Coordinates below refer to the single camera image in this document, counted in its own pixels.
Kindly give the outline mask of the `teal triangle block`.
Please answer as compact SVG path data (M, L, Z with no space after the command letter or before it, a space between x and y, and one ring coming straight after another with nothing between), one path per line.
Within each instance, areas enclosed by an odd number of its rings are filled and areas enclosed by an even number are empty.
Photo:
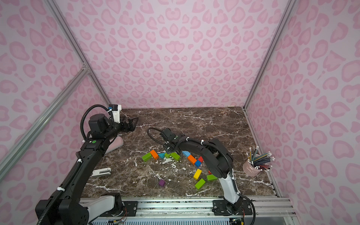
M165 153L160 153L160 154L158 154L159 155L159 157L161 158L161 159L164 159L165 158Z

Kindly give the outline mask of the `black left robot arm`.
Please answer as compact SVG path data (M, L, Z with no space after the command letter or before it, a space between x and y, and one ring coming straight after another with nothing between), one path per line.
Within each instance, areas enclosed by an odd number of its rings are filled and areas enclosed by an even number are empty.
M39 225L87 225L100 215L126 213L120 193L106 194L90 203L81 204L88 179L118 134L136 129L138 118L121 116L121 105L93 105L80 121L84 140L77 160L56 191L35 208Z

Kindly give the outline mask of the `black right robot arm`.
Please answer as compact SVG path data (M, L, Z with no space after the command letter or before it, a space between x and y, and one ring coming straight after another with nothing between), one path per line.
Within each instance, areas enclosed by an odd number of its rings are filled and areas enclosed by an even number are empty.
M166 153L188 151L202 157L203 162L220 181L223 189L223 199L213 202L213 213L216 216L251 215L256 217L253 202L239 191L234 176L233 156L222 144L214 138L210 141L198 140L187 135L177 135L171 129L162 130L150 127L148 136L163 146Z

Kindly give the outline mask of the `yellow block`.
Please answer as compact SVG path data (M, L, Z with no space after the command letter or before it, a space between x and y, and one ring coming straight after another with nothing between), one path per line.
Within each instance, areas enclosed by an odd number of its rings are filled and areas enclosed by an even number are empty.
M199 179L201 173L202 173L202 170L197 169L194 176L193 176L193 178L197 181Z

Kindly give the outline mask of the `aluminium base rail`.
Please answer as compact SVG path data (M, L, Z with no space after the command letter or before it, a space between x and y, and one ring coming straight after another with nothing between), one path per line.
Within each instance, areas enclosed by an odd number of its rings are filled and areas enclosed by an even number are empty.
M57 225L298 225L290 200L251 196L232 206L215 197L82 198Z

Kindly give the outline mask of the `green block bottom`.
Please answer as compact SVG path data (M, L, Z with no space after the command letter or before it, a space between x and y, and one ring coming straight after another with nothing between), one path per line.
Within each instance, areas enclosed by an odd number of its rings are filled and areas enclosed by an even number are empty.
M199 189L201 189L201 188L205 185L205 183L206 183L206 181L205 181L204 179L200 179L200 180L196 183L195 188L196 188L197 190L199 190Z

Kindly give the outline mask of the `purple cube block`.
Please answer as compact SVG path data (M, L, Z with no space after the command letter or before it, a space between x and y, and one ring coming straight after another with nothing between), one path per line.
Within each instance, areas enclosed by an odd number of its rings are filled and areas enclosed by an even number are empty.
M158 184L159 184L159 186L164 187L166 185L166 181L163 179L160 179Z

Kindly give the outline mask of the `bundle of pencils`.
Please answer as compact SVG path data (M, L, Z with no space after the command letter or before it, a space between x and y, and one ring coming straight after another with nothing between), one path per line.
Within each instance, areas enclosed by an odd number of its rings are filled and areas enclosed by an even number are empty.
M272 169L273 166L271 163L274 162L276 158L270 151L261 154L259 149L259 146L256 146L254 149L250 147L249 152L247 153L247 161L254 169L268 172Z

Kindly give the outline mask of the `white stapler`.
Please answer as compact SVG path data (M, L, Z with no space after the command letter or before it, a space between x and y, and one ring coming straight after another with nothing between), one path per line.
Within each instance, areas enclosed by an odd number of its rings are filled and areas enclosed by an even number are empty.
M97 169L97 170L93 170L92 172L92 177L96 178L96 177L104 177L104 176L109 176L111 175L111 171L112 169L107 167L107 168L102 168L102 169Z

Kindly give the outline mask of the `orange block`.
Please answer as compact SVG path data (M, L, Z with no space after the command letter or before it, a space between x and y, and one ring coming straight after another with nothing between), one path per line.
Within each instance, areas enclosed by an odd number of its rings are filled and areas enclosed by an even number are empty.
M187 157L187 159L192 165L194 165L197 162L197 159L195 157L193 157L192 155L189 155Z
M151 150L151 151L150 151L150 154L151 154L151 156L152 156L155 160L157 160L157 159L159 158L159 155L156 153L155 150Z

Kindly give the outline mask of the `light blue block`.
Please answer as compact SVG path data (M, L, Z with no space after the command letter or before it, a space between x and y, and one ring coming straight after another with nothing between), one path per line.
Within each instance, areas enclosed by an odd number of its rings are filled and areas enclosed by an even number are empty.
M183 155L189 157L191 153L189 151L182 151Z

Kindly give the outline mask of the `pink pencil case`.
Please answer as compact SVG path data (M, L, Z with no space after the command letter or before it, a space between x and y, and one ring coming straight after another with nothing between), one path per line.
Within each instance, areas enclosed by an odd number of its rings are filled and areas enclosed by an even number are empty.
M117 136L116 139L114 139L114 142L112 142L109 145L108 149L106 150L106 154L108 154L118 148L121 148L123 145L124 145L124 140L122 139L122 137Z

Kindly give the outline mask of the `blue cube block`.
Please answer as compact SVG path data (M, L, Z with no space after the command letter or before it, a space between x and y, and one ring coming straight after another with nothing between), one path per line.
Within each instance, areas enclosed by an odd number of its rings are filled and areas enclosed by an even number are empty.
M199 161L199 160L197 160L195 163L194 163L194 165L197 167L197 168L199 168L200 166L201 166L201 162Z

